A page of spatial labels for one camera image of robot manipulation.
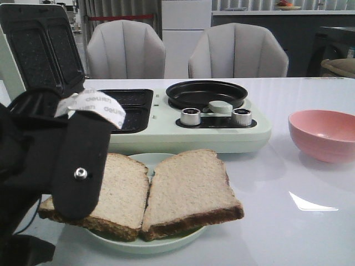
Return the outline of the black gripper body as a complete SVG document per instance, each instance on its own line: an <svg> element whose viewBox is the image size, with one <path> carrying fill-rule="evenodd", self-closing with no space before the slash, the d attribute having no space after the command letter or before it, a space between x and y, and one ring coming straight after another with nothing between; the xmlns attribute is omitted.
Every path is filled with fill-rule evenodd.
<svg viewBox="0 0 355 266"><path fill-rule="evenodd" d="M45 191L8 187L5 182L24 171L31 146L20 129L29 123L16 122L16 117L31 113L52 116L62 98L62 93L39 88L21 93L8 106L1 105L1 265L38 265L53 259L54 244L15 231L34 203L41 202ZM24 112L27 105L31 110Z"/></svg>

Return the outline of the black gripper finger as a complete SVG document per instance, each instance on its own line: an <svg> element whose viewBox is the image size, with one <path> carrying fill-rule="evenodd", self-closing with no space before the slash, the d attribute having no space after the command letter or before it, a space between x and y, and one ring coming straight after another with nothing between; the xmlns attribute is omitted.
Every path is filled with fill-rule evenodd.
<svg viewBox="0 0 355 266"><path fill-rule="evenodd" d="M69 115L51 194L55 210L70 221L89 216L98 203L111 132L125 111L105 93L79 93L59 102L55 116Z"/></svg>

